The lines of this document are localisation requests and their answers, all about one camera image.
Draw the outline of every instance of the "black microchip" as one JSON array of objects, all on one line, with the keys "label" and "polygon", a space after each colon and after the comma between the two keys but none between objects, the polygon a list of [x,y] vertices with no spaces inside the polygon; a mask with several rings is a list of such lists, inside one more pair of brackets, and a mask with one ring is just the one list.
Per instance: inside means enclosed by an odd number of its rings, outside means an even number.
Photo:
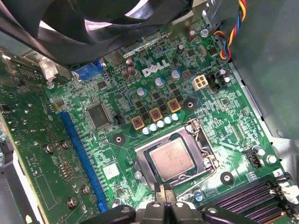
[{"label": "black microchip", "polygon": [[211,56],[218,54],[216,47],[211,47],[208,51]]},{"label": "black microchip", "polygon": [[0,104],[0,111],[1,112],[9,112],[10,108],[6,104]]},{"label": "black microchip", "polygon": [[102,104],[98,104],[87,110],[89,118],[95,128],[109,124],[109,118],[104,111]]},{"label": "black microchip", "polygon": [[143,118],[143,120],[147,120],[147,119],[150,118],[150,116],[149,116],[148,113],[145,113],[145,114],[142,115],[142,118]]},{"label": "black microchip", "polygon": [[174,57],[174,58],[172,59],[172,62],[173,62],[174,64],[176,64],[176,63],[178,63],[178,59],[177,59],[176,57]]},{"label": "black microchip", "polygon": [[117,125],[122,125],[125,122],[123,117],[120,114],[117,114],[114,117],[114,120],[116,121]]},{"label": "black microchip", "polygon": [[160,98],[160,95],[159,95],[159,93],[155,92],[155,93],[153,94],[153,97],[154,97],[155,99],[159,99],[159,98]]},{"label": "black microchip", "polygon": [[164,104],[162,99],[157,100],[157,103],[158,103],[158,105],[163,105]]},{"label": "black microchip", "polygon": [[139,108],[139,107],[142,107],[142,103],[140,101],[137,101],[136,102],[136,106]]},{"label": "black microchip", "polygon": [[105,81],[99,82],[98,83],[98,87],[100,90],[105,89],[107,87],[107,84],[105,83]]},{"label": "black microchip", "polygon": [[195,55],[195,51],[193,49],[187,51],[187,53],[188,53],[189,57],[192,57]]},{"label": "black microchip", "polygon": [[170,88],[171,88],[172,90],[174,90],[174,89],[177,88],[176,85],[175,85],[174,83],[171,83],[169,86],[170,86]]},{"label": "black microchip", "polygon": [[222,101],[222,103],[223,103],[223,105],[226,105],[226,104],[228,104],[228,100],[227,100],[227,99],[224,99],[224,100]]},{"label": "black microchip", "polygon": [[166,105],[161,105],[160,106],[160,111],[162,111],[162,112],[167,111]]},{"label": "black microchip", "polygon": [[58,106],[58,108],[64,106],[64,100],[61,99],[61,100],[57,101],[57,102],[56,102],[56,105]]},{"label": "black microchip", "polygon": [[178,89],[176,89],[176,90],[173,91],[173,94],[174,94],[175,96],[178,96],[178,95],[180,95],[181,93],[179,92]]},{"label": "black microchip", "polygon": [[146,109],[144,107],[139,108],[141,114],[146,113]]},{"label": "black microchip", "polygon": [[177,96],[176,98],[177,98],[178,102],[181,102],[181,101],[184,100],[184,98],[182,97],[182,95],[179,95],[179,96]]},{"label": "black microchip", "polygon": [[116,195],[117,195],[117,196],[122,195],[122,193],[123,193],[122,189],[119,189],[119,190],[116,191]]}]

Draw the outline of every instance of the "wire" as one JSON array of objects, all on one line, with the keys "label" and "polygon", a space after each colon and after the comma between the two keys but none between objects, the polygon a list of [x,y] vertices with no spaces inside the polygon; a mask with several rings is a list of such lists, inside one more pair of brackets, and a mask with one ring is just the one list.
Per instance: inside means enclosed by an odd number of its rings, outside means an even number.
[{"label": "wire", "polygon": [[221,49],[221,52],[220,52],[220,58],[226,62],[231,59],[231,52],[230,52],[229,46],[232,44],[233,39],[235,38],[236,34],[238,33],[238,31],[241,27],[241,24],[246,17],[247,2],[246,2],[246,0],[238,0],[238,1],[239,1],[239,12],[238,12],[237,23],[235,24],[229,37],[225,38],[225,34],[221,30],[217,30],[214,32],[214,35],[219,35],[219,37],[223,41],[223,48]]}]

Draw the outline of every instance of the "capacitor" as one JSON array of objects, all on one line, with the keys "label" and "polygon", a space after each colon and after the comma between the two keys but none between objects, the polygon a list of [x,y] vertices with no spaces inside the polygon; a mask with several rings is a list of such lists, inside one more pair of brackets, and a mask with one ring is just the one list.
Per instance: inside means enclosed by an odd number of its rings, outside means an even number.
[{"label": "capacitor", "polygon": [[171,77],[174,79],[174,80],[179,80],[179,78],[181,78],[181,71],[178,70],[178,69],[175,69],[171,72]]},{"label": "capacitor", "polygon": [[137,74],[137,70],[134,69],[132,66],[128,66],[127,71],[128,71],[130,76],[135,76]]},{"label": "capacitor", "polygon": [[119,206],[120,204],[121,204],[121,200],[118,197],[116,197],[112,203],[112,208],[115,208],[115,207]]},{"label": "capacitor", "polygon": [[178,120],[178,114],[177,113],[173,113],[171,116],[172,120],[177,121]]},{"label": "capacitor", "polygon": [[156,84],[157,87],[163,88],[164,85],[165,85],[165,81],[164,81],[164,79],[158,77],[158,78],[155,79],[155,84]]},{"label": "capacitor", "polygon": [[45,145],[43,149],[45,150],[46,154],[52,154],[54,152],[54,146],[52,144]]},{"label": "capacitor", "polygon": [[130,74],[127,72],[126,69],[121,70],[121,76],[125,79],[128,79],[130,77]]},{"label": "capacitor", "polygon": [[149,127],[144,127],[144,128],[142,129],[142,133],[145,134],[145,135],[150,134],[150,128],[149,128]]},{"label": "capacitor", "polygon": [[181,55],[181,54],[183,53],[183,51],[184,51],[184,46],[183,46],[183,44],[178,45],[177,53],[178,53],[179,55]]},{"label": "capacitor", "polygon": [[204,199],[204,197],[203,197],[201,191],[199,191],[199,190],[195,190],[195,191],[193,192],[193,195],[194,195],[194,199],[195,199],[196,201],[198,201],[198,202],[201,202],[201,201]]},{"label": "capacitor", "polygon": [[158,130],[158,126],[157,126],[156,124],[151,124],[151,125],[149,126],[149,128],[150,128],[150,130],[151,130],[152,132],[155,132],[156,130]]},{"label": "capacitor", "polygon": [[143,88],[143,87],[139,87],[138,89],[137,89],[137,94],[138,94],[138,96],[140,96],[140,97],[144,97],[145,95],[146,95],[146,89],[145,88]]},{"label": "capacitor", "polygon": [[187,41],[188,42],[192,42],[195,38],[195,31],[194,30],[190,30],[188,33],[188,37],[187,37]]},{"label": "capacitor", "polygon": [[76,207],[78,204],[78,201],[75,197],[70,197],[67,200],[67,206],[69,207],[69,209]]},{"label": "capacitor", "polygon": [[84,195],[88,195],[90,193],[90,187],[87,185],[83,185],[82,192]]},{"label": "capacitor", "polygon": [[158,126],[159,128],[164,127],[164,125],[165,125],[165,123],[164,123],[164,121],[162,121],[162,120],[159,120],[159,121],[157,122],[157,126]]},{"label": "capacitor", "polygon": [[164,118],[164,122],[166,123],[166,124],[171,124],[171,118],[170,117],[165,117]]},{"label": "capacitor", "polygon": [[275,157],[275,155],[268,155],[267,156],[267,162],[271,163],[271,164],[276,163],[277,162],[277,158]]},{"label": "capacitor", "polygon": [[132,66],[133,68],[135,68],[135,63],[133,62],[133,60],[132,60],[131,58],[128,58],[128,59],[126,60],[126,64],[127,64],[128,66]]}]

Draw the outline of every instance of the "gray metal panel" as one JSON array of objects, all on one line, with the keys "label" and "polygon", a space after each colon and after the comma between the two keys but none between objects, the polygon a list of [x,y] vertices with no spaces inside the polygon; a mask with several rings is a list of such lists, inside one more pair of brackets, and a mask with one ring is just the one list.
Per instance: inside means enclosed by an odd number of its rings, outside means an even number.
[{"label": "gray metal panel", "polygon": [[[213,3],[221,3],[218,12]],[[236,22],[236,0],[212,0],[212,23]],[[299,139],[299,1],[248,0],[247,17],[232,46],[232,59],[275,137]]]}]

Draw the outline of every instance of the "integrated circuit chip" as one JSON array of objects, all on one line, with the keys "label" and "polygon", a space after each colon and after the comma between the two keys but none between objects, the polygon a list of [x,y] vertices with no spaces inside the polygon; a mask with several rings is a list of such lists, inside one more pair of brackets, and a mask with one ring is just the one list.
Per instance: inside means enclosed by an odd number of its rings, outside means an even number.
[{"label": "integrated circuit chip", "polygon": [[133,127],[135,130],[140,130],[145,127],[145,123],[142,120],[141,116],[137,116],[131,119],[131,122],[133,124]]},{"label": "integrated circuit chip", "polygon": [[163,118],[163,115],[162,115],[159,107],[155,107],[154,109],[150,110],[149,114],[154,122]]},{"label": "integrated circuit chip", "polygon": [[110,118],[108,117],[103,104],[98,104],[87,109],[87,114],[95,128],[109,125]]},{"label": "integrated circuit chip", "polygon": [[181,106],[176,98],[168,101],[167,105],[172,113],[175,113],[181,109]]},{"label": "integrated circuit chip", "polygon": [[170,141],[149,154],[163,181],[177,178],[195,167],[181,138]]}]

